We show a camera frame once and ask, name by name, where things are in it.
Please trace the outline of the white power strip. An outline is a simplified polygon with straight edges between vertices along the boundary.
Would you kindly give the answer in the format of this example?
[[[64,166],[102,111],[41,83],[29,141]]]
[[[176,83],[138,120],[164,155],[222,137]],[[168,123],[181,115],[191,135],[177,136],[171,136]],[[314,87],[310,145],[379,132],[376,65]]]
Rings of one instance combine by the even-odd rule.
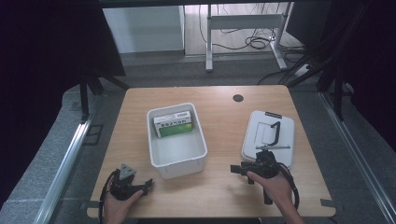
[[[305,73],[307,73],[311,68],[312,68],[312,65],[306,63],[306,64],[302,65],[302,66],[295,72],[294,75],[295,75],[296,77],[300,77],[300,76],[304,75]]]

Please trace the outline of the black floor bracket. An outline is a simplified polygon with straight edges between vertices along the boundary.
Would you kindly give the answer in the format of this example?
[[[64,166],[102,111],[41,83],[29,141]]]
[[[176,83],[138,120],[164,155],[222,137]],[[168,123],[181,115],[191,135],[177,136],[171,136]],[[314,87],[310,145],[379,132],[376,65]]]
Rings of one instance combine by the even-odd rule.
[[[102,135],[103,125],[92,125],[89,127],[84,137],[84,146],[96,146]]]

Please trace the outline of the aluminium rail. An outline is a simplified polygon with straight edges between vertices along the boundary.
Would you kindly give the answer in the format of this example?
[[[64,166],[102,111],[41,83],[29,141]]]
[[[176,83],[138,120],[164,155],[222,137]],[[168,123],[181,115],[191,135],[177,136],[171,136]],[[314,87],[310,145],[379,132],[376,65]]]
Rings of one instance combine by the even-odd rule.
[[[78,125],[33,224],[49,224],[91,123],[92,115],[89,115]]]
[[[379,182],[375,173],[369,166],[367,160],[361,153],[361,149],[357,145],[355,139],[352,137],[349,129],[343,121],[333,111],[333,103],[329,96],[323,92],[318,93],[319,98],[324,104],[337,132],[339,132],[346,148],[348,149],[352,160],[355,162],[360,171],[368,189],[371,191],[375,202],[377,203],[381,213],[385,217],[388,224],[396,224],[396,206],[391,201],[389,195],[386,193],[382,184]]]

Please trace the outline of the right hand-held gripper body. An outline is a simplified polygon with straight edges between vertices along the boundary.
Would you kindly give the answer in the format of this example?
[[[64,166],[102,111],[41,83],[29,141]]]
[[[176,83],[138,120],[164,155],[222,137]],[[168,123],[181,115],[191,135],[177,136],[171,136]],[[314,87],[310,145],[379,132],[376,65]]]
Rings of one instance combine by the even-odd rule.
[[[290,174],[286,171],[272,151],[265,147],[260,147],[260,151],[256,153],[255,161],[242,161],[239,166],[239,174],[247,176],[248,173],[258,175],[263,179],[271,179],[282,174],[289,185],[291,185]]]

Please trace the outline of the white plastic bin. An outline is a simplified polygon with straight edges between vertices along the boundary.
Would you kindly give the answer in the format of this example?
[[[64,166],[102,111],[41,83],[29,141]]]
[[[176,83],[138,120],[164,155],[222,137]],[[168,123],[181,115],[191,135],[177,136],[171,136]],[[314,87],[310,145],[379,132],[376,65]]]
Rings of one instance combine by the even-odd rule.
[[[154,120],[160,117],[189,112],[191,130],[170,136],[159,136]],[[161,174],[169,179],[201,172],[205,167],[207,146],[200,120],[191,103],[151,109],[147,113],[148,146],[150,161]]]

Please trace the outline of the black tripod stand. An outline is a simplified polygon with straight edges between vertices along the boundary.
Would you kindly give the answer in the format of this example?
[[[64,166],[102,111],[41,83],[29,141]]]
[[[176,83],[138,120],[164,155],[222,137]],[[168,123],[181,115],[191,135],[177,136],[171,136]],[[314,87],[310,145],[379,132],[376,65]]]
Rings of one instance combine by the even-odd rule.
[[[130,88],[128,84],[122,82],[121,80],[113,76],[106,75],[102,72],[98,72],[96,75],[82,75],[79,83],[82,123],[85,123],[90,116],[88,91],[91,91],[94,96],[101,95],[104,93],[105,89],[100,81],[101,77],[125,91],[127,91]]]

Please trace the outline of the white metal desk frame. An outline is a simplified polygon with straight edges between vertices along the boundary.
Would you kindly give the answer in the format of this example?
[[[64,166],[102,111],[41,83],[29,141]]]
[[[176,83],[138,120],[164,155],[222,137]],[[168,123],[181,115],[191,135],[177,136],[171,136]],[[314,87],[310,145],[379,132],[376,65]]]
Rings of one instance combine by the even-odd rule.
[[[291,2],[286,4],[286,8],[281,14],[261,14],[261,15],[224,15],[213,16],[211,6],[207,7],[206,17],[206,47],[205,47],[205,70],[213,71],[213,44],[212,31],[220,29],[276,29],[276,34],[270,39],[270,47],[276,58],[281,71],[288,69],[282,54],[279,50],[279,43],[289,17]]]

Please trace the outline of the green and white carton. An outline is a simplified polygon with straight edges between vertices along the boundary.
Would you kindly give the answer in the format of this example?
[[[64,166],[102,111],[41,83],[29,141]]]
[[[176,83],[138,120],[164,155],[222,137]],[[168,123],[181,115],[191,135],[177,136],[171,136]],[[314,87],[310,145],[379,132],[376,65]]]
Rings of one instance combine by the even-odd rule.
[[[191,112],[182,111],[155,117],[153,124],[159,137],[187,133],[192,130]]]

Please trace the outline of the white lid with black handle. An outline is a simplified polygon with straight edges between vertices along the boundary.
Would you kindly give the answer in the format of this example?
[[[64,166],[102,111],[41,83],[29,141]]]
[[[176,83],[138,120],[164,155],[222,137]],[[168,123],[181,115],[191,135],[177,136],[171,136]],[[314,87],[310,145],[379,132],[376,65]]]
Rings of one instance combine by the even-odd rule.
[[[262,148],[272,151],[278,162],[293,165],[295,122],[278,114],[253,111],[242,146],[244,161],[255,161]]]

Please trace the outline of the person's left hand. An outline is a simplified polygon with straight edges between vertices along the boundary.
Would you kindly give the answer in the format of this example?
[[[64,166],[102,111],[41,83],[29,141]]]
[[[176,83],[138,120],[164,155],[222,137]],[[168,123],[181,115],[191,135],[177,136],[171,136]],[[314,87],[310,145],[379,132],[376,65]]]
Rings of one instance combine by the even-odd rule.
[[[129,214],[132,205],[143,195],[144,191],[139,190],[125,201],[117,200],[113,195],[107,193],[104,202],[104,223],[122,224]]]

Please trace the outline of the person's right hand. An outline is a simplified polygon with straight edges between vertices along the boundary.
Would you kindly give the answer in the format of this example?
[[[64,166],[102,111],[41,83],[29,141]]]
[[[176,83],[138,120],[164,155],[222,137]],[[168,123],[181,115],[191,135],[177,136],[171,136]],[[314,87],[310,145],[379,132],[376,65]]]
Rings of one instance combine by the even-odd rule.
[[[248,171],[247,176],[263,187],[268,197],[276,204],[281,213],[294,208],[290,184],[282,174],[266,179]]]

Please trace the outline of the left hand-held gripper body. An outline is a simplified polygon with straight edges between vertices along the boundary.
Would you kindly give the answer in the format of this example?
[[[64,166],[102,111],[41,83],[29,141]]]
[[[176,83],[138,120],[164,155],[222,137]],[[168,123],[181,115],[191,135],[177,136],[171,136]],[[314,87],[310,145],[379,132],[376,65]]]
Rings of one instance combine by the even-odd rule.
[[[139,190],[146,189],[145,184],[133,185],[135,174],[136,170],[134,168],[123,163],[120,169],[117,169],[113,174],[110,194],[119,201],[125,201]]]

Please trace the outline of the dark curtain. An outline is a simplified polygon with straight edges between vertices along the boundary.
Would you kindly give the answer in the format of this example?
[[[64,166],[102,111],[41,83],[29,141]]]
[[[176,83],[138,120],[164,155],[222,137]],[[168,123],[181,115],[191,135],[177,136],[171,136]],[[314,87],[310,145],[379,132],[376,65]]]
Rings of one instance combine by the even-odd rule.
[[[358,3],[365,12],[338,71],[354,90],[353,105],[396,151],[396,0],[332,0],[325,32]]]
[[[0,0],[0,206],[83,77],[122,74],[99,0]]]

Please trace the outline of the white cabinet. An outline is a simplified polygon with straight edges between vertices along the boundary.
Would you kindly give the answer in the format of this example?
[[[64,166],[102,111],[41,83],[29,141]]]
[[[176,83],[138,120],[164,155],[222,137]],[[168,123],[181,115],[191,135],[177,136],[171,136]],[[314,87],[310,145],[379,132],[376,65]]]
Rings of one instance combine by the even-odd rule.
[[[184,7],[104,8],[119,53],[184,49]]]

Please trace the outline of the black metal stand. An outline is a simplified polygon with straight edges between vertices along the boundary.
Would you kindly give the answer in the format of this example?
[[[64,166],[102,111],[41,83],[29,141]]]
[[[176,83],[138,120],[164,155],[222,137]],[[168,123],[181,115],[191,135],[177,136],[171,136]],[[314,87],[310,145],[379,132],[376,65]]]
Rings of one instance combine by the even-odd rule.
[[[316,88],[318,91],[326,91],[332,84],[334,84],[332,102],[333,113],[341,121],[344,120],[342,115],[343,75],[338,71],[338,68],[342,63],[343,53],[347,44],[360,22],[361,14],[364,12],[365,5],[363,3],[358,3],[354,6],[348,12],[346,18],[339,23],[337,28],[332,32],[332,35],[328,38],[328,57],[304,75],[295,78],[287,84],[288,88],[293,88],[313,75],[321,72],[322,75],[316,84]]]

